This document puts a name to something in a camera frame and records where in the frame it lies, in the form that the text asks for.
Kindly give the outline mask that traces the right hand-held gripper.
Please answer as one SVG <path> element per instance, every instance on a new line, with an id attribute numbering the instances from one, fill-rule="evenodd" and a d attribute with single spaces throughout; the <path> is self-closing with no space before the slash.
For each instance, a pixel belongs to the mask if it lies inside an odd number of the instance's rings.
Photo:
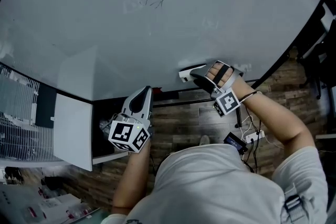
<path id="1" fill-rule="evenodd" d="M 238 100 L 238 97 L 236 97 L 236 94 L 233 92 L 232 86 L 237 78 L 241 77 L 243 73 L 240 70 L 228 65 L 233 69 L 233 73 L 226 81 L 226 83 L 221 88 L 219 88 L 212 80 L 210 80 L 206 76 L 212 65 L 208 64 L 197 66 L 190 71 L 190 76 L 197 86 L 210 94 L 211 99 L 214 100 L 214 107 L 217 110 L 219 116 L 225 116 L 230 114 L 240 106 L 240 101 Z"/>

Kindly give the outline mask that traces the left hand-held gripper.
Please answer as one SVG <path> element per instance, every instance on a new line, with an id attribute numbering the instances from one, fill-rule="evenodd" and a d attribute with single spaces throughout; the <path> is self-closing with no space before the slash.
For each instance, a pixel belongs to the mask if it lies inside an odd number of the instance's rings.
<path id="1" fill-rule="evenodd" d="M 121 151 L 139 153 L 152 136 L 153 89 L 143 87 L 127 97 L 112 120 L 108 141 Z"/>

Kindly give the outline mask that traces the person's right hand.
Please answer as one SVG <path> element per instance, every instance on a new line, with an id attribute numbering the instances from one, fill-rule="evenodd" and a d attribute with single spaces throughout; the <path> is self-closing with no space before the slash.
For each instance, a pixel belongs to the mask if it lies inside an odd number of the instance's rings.
<path id="1" fill-rule="evenodd" d="M 221 62 L 216 62 L 209 69 L 206 76 L 221 88 L 233 73 L 233 69 Z"/>

